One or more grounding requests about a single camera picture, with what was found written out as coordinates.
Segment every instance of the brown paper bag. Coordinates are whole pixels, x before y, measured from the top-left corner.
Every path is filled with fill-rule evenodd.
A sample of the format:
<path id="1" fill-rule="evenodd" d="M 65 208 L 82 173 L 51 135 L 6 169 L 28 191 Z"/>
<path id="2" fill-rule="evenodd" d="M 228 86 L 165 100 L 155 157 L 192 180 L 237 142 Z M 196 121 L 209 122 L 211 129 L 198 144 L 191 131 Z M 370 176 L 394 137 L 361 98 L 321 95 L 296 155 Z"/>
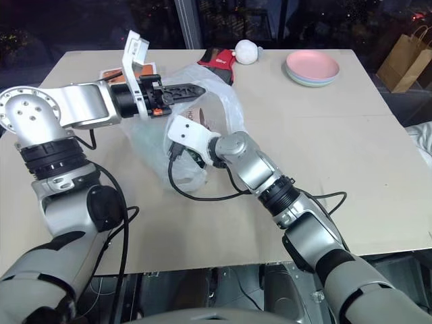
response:
<path id="1" fill-rule="evenodd" d="M 415 34 L 423 28 L 426 30 L 417 37 Z M 377 75 L 391 92 L 407 91 L 432 60 L 432 49 L 423 42 L 431 28 L 424 25 L 411 36 L 402 34 L 379 68 Z"/>

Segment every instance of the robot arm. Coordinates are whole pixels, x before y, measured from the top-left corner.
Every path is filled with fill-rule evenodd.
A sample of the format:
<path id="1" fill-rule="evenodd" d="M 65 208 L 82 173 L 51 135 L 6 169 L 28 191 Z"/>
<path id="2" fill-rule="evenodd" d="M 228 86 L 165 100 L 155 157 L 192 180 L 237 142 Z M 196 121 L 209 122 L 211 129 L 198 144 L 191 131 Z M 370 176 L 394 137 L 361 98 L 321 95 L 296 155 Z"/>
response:
<path id="1" fill-rule="evenodd" d="M 0 94 L 0 125 L 18 137 L 16 147 L 35 177 L 32 187 L 54 237 L 22 255 L 0 278 L 1 323 L 74 318 L 75 302 L 109 231 L 124 218 L 124 197 L 100 184 L 100 168 L 86 159 L 66 128 L 93 129 L 135 114 L 157 117 L 169 113 L 169 105 L 205 92 L 193 84 L 162 86 L 159 76 L 131 77 L 130 69 L 142 64 L 147 47 L 131 33 L 123 59 L 128 65 L 124 85 L 99 80 L 55 89 L 22 86 Z M 225 163 L 238 175 L 285 231 L 283 245 L 298 267 L 317 273 L 340 323 L 431 322 L 372 266 L 344 249 L 333 222 L 247 133 L 220 136 L 178 116 L 169 137 L 200 153 L 208 164 Z"/>
<path id="2" fill-rule="evenodd" d="M 0 126 L 18 137 L 16 148 L 35 177 L 33 190 L 53 236 L 23 254 L 0 278 L 0 323 L 63 323 L 101 255 L 109 232 L 124 219 L 124 197 L 99 181 L 74 133 L 171 112 L 170 105 L 205 93 L 193 84 L 163 86 L 159 75 L 135 79 L 148 43 L 131 32 L 123 58 L 126 84 L 105 80 L 61 88 L 18 86 L 0 93 Z"/>
<path id="3" fill-rule="evenodd" d="M 404 293 L 344 248 L 333 221 L 293 186 L 247 133 L 220 136 L 192 123 L 176 117 L 169 137 L 199 152 L 204 160 L 211 159 L 213 165 L 225 163 L 238 175 L 285 231 L 282 243 L 297 267 L 318 275 L 338 323 L 432 323 Z M 205 144 L 195 142 L 198 133 Z"/>

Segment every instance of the white ball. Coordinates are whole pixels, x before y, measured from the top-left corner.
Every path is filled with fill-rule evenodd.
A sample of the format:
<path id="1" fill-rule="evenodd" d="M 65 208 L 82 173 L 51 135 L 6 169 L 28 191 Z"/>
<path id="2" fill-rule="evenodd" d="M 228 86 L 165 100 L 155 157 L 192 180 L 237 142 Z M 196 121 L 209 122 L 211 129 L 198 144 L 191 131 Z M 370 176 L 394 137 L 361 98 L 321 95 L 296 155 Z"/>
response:
<path id="1" fill-rule="evenodd" d="M 248 39 L 238 42 L 234 53 L 237 62 L 241 64 L 252 64 L 258 59 L 258 47 Z"/>

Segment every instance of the beige tabletop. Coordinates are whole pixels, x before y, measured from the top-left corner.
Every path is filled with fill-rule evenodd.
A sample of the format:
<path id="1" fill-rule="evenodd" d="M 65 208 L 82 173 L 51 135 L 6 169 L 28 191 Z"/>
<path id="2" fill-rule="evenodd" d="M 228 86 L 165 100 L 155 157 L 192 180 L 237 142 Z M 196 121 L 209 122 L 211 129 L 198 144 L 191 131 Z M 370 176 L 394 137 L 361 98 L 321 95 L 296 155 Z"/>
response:
<path id="1" fill-rule="evenodd" d="M 234 64 L 236 90 L 249 134 L 296 185 L 314 194 L 348 192 L 334 219 L 352 252 L 378 254 L 432 247 L 432 174 L 350 50 L 327 50 L 340 65 L 336 81 L 306 88 L 289 80 L 290 51 L 265 51 L 252 65 Z M 203 51 L 149 51 L 162 76 L 194 63 Z M 66 53 L 42 84 L 63 86 L 99 77 L 120 65 L 121 51 Z M 126 271 L 139 273 L 290 260 L 283 232 L 251 196 L 194 202 L 160 185 L 134 154 L 119 126 L 95 131 L 89 159 L 118 179 L 141 213 L 130 229 Z M 77 132 L 87 138 L 86 132 Z M 15 150 L 0 140 L 0 273 L 23 252 L 51 239 L 30 187 L 32 177 Z M 212 169 L 197 196 L 233 192 Z M 337 201 L 328 202 L 329 207 Z M 118 272 L 122 236 L 105 253 L 98 274 Z"/>

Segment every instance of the red glove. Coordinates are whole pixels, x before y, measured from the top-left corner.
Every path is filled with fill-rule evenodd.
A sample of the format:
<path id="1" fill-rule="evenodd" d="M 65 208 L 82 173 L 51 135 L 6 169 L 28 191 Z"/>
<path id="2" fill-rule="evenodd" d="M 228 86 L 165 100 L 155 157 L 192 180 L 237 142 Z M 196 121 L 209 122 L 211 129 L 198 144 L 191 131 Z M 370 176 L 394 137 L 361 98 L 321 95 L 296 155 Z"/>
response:
<path id="1" fill-rule="evenodd" d="M 236 59 L 232 53 L 233 51 L 229 49 L 211 47 L 205 51 L 205 54 L 201 60 L 198 61 L 198 64 L 205 66 L 231 86 L 234 82 L 232 65 Z"/>

